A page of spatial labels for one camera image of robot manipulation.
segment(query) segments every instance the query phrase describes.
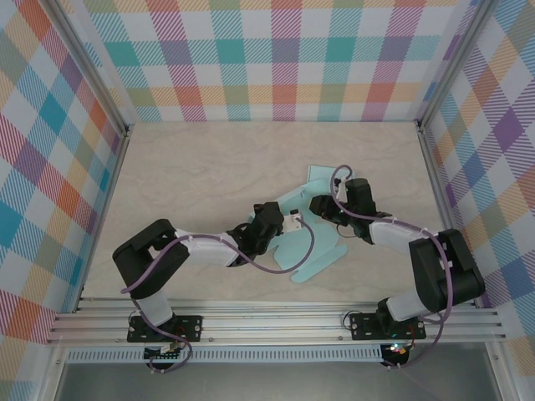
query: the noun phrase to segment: light blue cloth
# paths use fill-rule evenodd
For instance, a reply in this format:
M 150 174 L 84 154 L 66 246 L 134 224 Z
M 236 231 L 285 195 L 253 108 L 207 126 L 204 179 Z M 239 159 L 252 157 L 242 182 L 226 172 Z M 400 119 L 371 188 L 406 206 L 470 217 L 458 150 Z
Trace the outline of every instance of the light blue cloth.
M 298 209 L 303 219 L 311 226 L 316 243 L 308 260 L 292 275 L 293 282 L 306 282 L 331 263 L 346 254 L 346 245 L 336 246 L 339 234 L 336 228 L 316 216 L 308 206 L 316 195 L 329 193 L 329 181 L 334 168 L 311 165 L 308 168 L 308 183 L 300 186 L 277 199 L 281 212 L 284 215 L 293 209 Z M 346 175 L 347 171 L 340 171 L 339 177 Z M 310 246 L 308 230 L 289 232 L 273 238 L 268 249 L 277 248 L 274 258 L 282 270 L 296 265 L 307 253 Z

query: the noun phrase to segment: purple cable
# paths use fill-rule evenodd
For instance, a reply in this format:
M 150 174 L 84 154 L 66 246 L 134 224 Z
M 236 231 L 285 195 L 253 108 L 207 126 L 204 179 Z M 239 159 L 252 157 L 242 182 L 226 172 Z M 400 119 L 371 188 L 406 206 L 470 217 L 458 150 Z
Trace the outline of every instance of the purple cable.
M 152 324 L 150 322 L 150 320 L 147 318 L 147 316 L 143 313 L 143 311 L 141 310 L 140 304 L 137 303 L 137 301 L 135 299 L 132 299 L 132 302 L 134 303 L 135 307 L 137 307 L 137 309 L 140 311 L 141 318 L 143 319 L 143 321 L 146 323 L 147 326 L 149 326 L 152 330 L 154 330 L 155 332 L 158 332 L 162 336 L 166 336 L 166 337 L 172 338 L 173 340 L 176 340 L 179 343 L 184 343 L 189 348 L 189 351 L 188 351 L 188 353 L 186 355 L 186 358 L 183 361 L 180 361 L 180 362 L 177 362 L 177 363 L 173 363 L 173 365 L 168 369 L 156 369 L 152 365 L 152 361 L 153 361 L 154 357 L 150 358 L 149 359 L 149 366 L 152 369 L 152 372 L 157 372 L 157 373 L 164 374 L 164 373 L 172 372 L 173 370 L 177 370 L 181 366 L 184 366 L 186 364 L 186 362 L 190 360 L 191 355 L 193 354 L 193 347 L 191 346 L 190 342 L 187 341 L 185 338 L 176 336 L 175 334 L 170 334 L 169 332 L 164 332 L 163 330 L 159 329 L 157 326 Z
M 380 221 L 384 223 L 392 223 L 396 224 L 398 226 L 402 226 L 404 228 L 408 228 L 409 230 L 421 232 L 422 234 L 425 234 L 429 237 L 429 239 L 433 242 L 433 244 L 436 247 L 436 250 L 441 256 L 442 264 L 444 265 L 444 272 L 446 274 L 446 289 L 448 292 L 447 295 L 447 301 L 446 301 L 446 311 L 444 312 L 444 317 L 442 317 L 439 320 L 432 320 L 432 319 L 422 319 L 424 322 L 433 323 L 433 324 L 441 324 L 444 323 L 447 318 L 451 314 L 451 309 L 453 308 L 453 283 L 451 280 L 451 272 L 450 272 L 450 265 L 448 262 L 448 258 L 446 256 L 446 253 L 444 252 L 444 248 L 442 248 L 442 245 L 440 242 L 435 238 L 435 236 L 429 232 L 428 230 L 419 228 L 418 226 L 415 226 L 410 223 L 406 223 L 404 221 L 399 221 L 397 219 L 389 219 L 384 217 L 375 217 L 375 216 L 364 216 L 364 215 L 358 215 L 356 213 L 353 213 L 352 211 L 348 211 L 338 199 L 336 199 L 336 192 L 334 189 L 334 180 L 336 179 L 336 175 L 338 172 L 342 169 L 346 169 L 349 171 L 349 174 L 346 176 L 346 179 L 351 178 L 351 175 L 353 174 L 353 170 L 348 165 L 339 165 L 335 170 L 333 175 L 331 175 L 331 181 L 330 181 L 330 189 L 331 189 L 331 196 L 333 197 L 334 203 L 336 203 L 336 206 L 340 208 L 341 211 L 343 211 L 346 215 L 355 217 L 357 219 L 365 219 L 370 221 Z
M 187 236 L 179 236 L 178 238 L 176 238 L 175 240 L 173 240 L 169 244 L 167 244 L 167 246 L 164 249 L 162 249 L 160 254 L 155 258 L 155 260 L 152 261 L 152 263 L 149 265 L 149 267 L 147 267 L 147 270 L 145 270 L 145 272 L 141 275 L 141 277 L 138 278 L 137 281 L 134 284 L 132 284 L 131 286 L 120 290 L 120 293 L 121 294 L 126 294 L 128 292 L 134 291 L 152 273 L 152 271 L 156 268 L 156 266 L 158 265 L 158 262 L 161 260 L 161 258 L 173 246 L 175 246 L 176 244 L 178 244 L 178 243 L 180 243 L 182 241 L 188 240 L 190 238 L 202 238 L 202 239 L 221 242 L 222 244 L 228 246 L 233 251 L 235 251 L 239 256 L 241 256 L 247 262 L 251 263 L 257 269 L 260 269 L 263 272 L 272 273 L 272 274 L 285 274 L 285 273 L 293 272 L 294 270 L 300 268 L 307 261 L 308 257 L 310 256 L 310 254 L 312 253 L 312 250 L 314 248 L 314 243 L 316 242 L 316 238 L 314 236 L 314 232 L 312 231 L 312 228 L 304 220 L 299 219 L 299 218 L 296 219 L 296 220 L 299 221 L 308 230 L 308 232 L 310 233 L 310 246 L 308 247 L 308 251 L 305 254 L 305 256 L 303 257 L 303 259 L 301 259 L 295 266 L 292 266 L 289 269 L 286 269 L 286 270 L 271 270 L 271 269 L 268 269 L 267 267 L 259 265 L 253 259 L 251 259 L 249 256 L 247 256 L 245 253 L 240 251 L 236 246 L 231 244 L 229 241 L 220 238 L 219 236 L 214 236 L 214 235 L 211 235 L 211 234 L 190 234 L 190 235 L 187 235 Z

